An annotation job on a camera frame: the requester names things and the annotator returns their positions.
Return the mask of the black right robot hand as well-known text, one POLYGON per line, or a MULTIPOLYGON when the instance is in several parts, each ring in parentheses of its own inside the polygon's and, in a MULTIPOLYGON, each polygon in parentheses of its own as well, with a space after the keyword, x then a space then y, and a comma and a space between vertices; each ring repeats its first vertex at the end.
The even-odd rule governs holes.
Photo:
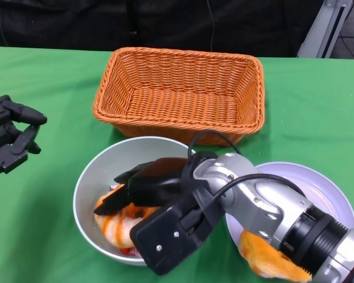
POLYGON ((165 275, 198 250, 224 215, 206 180, 193 172, 213 152, 165 157, 118 175, 94 216, 104 236, 120 249, 135 247, 145 264, 165 275))

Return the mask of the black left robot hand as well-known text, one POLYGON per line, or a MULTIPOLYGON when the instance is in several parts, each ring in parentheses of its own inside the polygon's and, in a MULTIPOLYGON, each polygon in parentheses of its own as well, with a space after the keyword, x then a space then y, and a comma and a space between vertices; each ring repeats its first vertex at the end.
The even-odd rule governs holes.
POLYGON ((41 152, 35 138, 46 122, 41 112, 12 101, 8 95, 0 96, 0 174, 23 164, 28 154, 41 152))

